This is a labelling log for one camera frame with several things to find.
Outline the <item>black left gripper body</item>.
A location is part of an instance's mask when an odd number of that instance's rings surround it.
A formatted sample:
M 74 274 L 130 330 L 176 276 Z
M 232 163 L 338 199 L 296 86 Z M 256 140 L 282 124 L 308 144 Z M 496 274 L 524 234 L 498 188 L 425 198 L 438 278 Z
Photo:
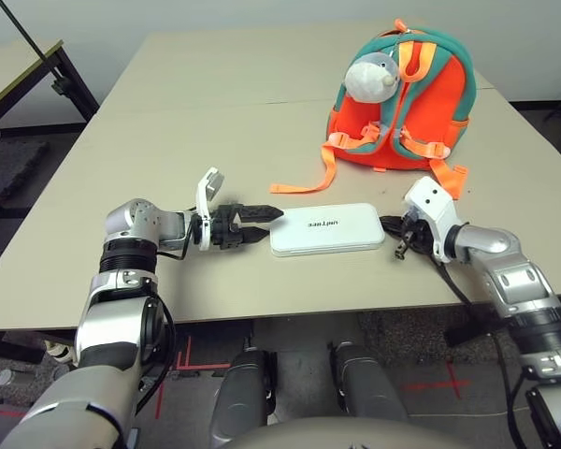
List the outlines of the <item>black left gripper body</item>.
M 210 242 L 221 250 L 237 248 L 243 242 L 239 218 L 240 204 L 221 205 L 211 213 Z

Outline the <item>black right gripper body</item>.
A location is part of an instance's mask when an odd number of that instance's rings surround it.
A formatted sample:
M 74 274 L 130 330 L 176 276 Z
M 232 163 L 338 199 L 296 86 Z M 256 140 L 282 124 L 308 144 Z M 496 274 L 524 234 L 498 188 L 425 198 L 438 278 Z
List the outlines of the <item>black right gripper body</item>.
M 408 251 L 423 255 L 434 253 L 434 238 L 428 222 L 419 217 L 416 211 L 406 212 L 403 217 L 404 236 L 410 237 Z

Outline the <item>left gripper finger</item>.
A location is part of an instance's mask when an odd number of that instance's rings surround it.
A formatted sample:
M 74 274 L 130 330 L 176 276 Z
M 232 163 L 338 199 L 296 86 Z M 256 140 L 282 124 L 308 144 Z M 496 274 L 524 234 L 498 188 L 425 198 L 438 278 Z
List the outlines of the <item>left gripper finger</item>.
M 269 231 L 256 226 L 247 226 L 240 229 L 242 244 L 253 244 L 261 241 L 269 235 Z
M 242 223 L 271 223 L 284 212 L 269 205 L 239 205 L 238 216 Z

